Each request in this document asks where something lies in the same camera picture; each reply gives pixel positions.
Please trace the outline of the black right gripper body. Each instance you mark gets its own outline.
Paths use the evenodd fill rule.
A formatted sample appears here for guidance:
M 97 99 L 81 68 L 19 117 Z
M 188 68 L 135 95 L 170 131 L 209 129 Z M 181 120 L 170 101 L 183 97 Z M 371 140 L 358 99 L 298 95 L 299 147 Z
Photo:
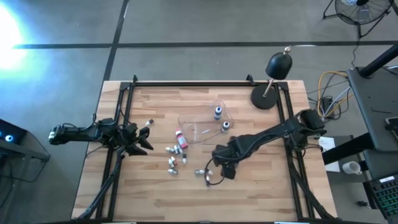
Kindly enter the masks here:
M 239 162 L 241 156 L 241 147 L 237 144 L 228 144 L 226 146 L 217 144 L 212 152 L 212 159 L 215 165 L 229 162 Z

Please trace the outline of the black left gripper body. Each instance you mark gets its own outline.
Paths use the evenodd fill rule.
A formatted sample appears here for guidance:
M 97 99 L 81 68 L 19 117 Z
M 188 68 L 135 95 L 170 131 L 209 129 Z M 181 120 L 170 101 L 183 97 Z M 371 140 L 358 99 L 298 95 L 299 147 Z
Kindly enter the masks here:
M 118 128 L 118 146 L 132 146 L 137 140 L 137 124 L 131 123 L 122 128 Z

